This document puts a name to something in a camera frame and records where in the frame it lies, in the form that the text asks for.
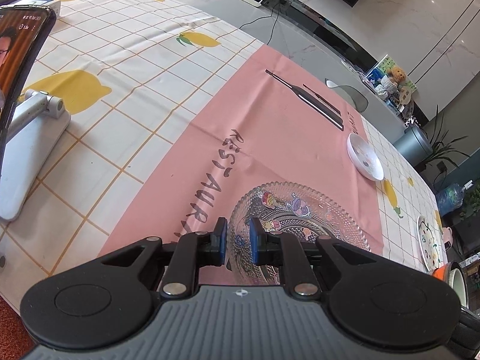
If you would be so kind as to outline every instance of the green plant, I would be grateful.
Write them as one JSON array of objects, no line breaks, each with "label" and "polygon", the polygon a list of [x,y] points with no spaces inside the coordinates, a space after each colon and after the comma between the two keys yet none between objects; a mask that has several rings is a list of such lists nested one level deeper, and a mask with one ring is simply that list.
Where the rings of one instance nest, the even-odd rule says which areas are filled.
[{"label": "green plant", "polygon": [[440,128],[438,129],[438,132],[437,132],[437,123],[438,123],[438,105],[437,105],[437,113],[435,115],[435,124],[433,126],[433,134],[430,138],[430,145],[431,145],[431,148],[432,148],[433,152],[426,159],[424,159],[422,162],[420,162],[417,165],[417,167],[420,168],[420,169],[422,169],[422,168],[424,169],[427,164],[431,165],[431,162],[435,161],[435,160],[448,161],[453,166],[458,168],[458,165],[455,163],[455,161],[453,161],[448,156],[449,153],[460,153],[461,155],[464,155],[465,157],[470,157],[468,154],[466,154],[462,151],[459,151],[459,150],[455,149],[454,147],[452,147],[452,143],[463,140],[463,139],[467,138],[468,135],[465,135],[465,136],[460,137],[460,138],[453,139],[448,143],[443,142],[443,140],[445,139],[445,137],[448,134],[448,130],[442,132],[443,116],[444,115],[445,114],[442,113],[442,117],[441,117],[441,120],[440,120]]},{"label": "green plant", "polygon": [[475,216],[480,211],[480,183],[476,184],[473,188],[470,188],[465,192],[463,198],[462,212],[460,217],[462,220],[466,218],[466,215],[473,211],[471,214]]}]

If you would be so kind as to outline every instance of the wall socket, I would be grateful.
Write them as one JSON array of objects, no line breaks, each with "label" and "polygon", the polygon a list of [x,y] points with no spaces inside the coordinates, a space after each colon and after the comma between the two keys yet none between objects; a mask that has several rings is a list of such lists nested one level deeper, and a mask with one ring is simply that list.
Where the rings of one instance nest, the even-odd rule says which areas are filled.
[{"label": "wall socket", "polygon": [[437,168],[441,173],[447,171],[447,165],[445,165],[445,162],[443,162],[443,161],[440,161],[440,162],[437,163]]}]

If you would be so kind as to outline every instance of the phone screen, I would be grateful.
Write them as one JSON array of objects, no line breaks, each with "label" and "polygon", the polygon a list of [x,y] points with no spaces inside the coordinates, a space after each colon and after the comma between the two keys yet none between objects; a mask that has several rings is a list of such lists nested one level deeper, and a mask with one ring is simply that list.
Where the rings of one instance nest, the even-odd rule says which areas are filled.
[{"label": "phone screen", "polygon": [[49,13],[46,10],[0,9],[0,108],[11,98],[15,77]]}]

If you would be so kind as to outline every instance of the red carpet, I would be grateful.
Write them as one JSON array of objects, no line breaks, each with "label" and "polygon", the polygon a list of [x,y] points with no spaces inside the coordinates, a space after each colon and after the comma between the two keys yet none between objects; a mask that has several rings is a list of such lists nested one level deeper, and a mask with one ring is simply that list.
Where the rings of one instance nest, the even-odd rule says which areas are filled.
[{"label": "red carpet", "polygon": [[33,345],[20,316],[0,297],[0,360],[17,360]]}]

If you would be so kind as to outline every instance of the smartphone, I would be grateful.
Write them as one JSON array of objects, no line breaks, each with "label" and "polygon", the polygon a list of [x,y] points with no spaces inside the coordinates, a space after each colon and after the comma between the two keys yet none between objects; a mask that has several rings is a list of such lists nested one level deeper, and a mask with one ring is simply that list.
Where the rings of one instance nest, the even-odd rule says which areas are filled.
[{"label": "smartphone", "polygon": [[55,20],[49,7],[0,7],[0,172],[18,97]]}]

